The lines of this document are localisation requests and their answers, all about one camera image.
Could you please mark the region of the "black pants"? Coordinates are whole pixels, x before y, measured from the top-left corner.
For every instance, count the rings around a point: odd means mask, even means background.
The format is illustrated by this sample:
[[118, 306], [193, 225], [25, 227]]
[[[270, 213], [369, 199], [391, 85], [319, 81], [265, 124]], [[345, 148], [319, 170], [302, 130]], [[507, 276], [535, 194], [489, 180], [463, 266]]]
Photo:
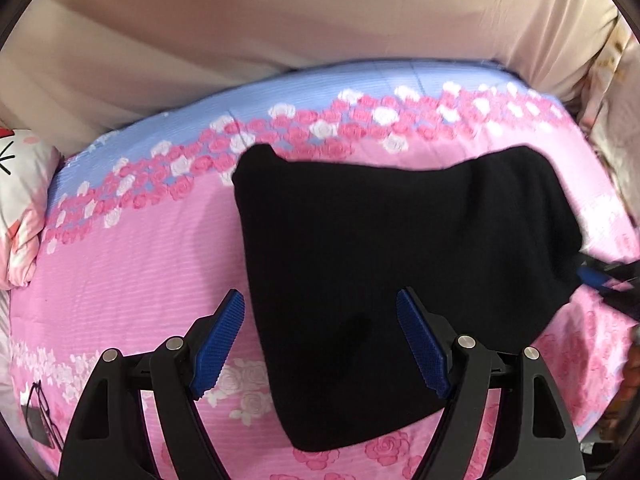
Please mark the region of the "black pants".
[[270, 390], [294, 448], [326, 452], [442, 407], [396, 298], [492, 350], [531, 344], [577, 289], [582, 232], [552, 165], [516, 146], [442, 170], [289, 162], [232, 177]]

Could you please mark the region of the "white satin sheet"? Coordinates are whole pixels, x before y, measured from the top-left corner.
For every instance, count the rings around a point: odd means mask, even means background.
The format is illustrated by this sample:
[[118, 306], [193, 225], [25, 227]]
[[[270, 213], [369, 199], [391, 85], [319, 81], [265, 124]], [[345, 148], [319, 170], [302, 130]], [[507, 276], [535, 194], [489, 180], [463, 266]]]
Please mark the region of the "white satin sheet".
[[24, 422], [22, 409], [14, 392], [14, 385], [10, 374], [12, 353], [10, 345], [10, 300], [9, 293], [2, 290], [0, 311], [0, 384], [1, 384], [1, 415], [3, 416], [14, 437], [24, 444], [29, 441], [29, 434]]

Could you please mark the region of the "pink floral bedsheet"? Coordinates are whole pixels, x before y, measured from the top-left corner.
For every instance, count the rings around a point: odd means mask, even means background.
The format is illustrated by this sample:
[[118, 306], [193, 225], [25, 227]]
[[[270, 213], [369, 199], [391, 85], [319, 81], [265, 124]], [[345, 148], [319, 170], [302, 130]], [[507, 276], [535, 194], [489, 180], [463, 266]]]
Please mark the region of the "pink floral bedsheet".
[[[277, 419], [250, 312], [232, 171], [252, 144], [287, 159], [439, 169], [529, 144], [562, 176], [603, 259], [639, 237], [582, 132], [552, 96], [489, 64], [373, 61], [304, 70], [104, 134], [54, 178], [29, 286], [11, 292], [11, 376], [38, 384], [65, 436], [102, 351], [154, 350], [215, 311], [229, 288], [247, 312], [218, 384], [196, 404], [232, 479], [410, 479], [439, 414], [387, 436], [309, 453]], [[534, 345], [579, 439], [611, 401], [631, 321], [581, 288]]]

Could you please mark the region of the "white cat face pillow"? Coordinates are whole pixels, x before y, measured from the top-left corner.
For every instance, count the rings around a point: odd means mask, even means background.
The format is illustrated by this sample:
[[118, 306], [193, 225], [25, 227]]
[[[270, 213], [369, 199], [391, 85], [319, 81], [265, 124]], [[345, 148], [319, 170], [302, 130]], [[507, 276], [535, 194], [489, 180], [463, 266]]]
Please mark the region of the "white cat face pillow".
[[1, 130], [1, 288], [24, 287], [35, 273], [48, 189], [60, 153], [25, 129]]

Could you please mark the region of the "beige curtain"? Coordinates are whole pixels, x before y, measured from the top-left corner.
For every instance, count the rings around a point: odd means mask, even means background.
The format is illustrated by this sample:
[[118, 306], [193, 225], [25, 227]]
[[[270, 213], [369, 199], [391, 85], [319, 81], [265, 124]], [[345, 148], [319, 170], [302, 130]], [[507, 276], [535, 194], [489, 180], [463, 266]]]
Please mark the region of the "beige curtain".
[[1, 122], [64, 154], [161, 110], [357, 58], [506, 66], [564, 101], [613, 0], [32, 0], [1, 51]]

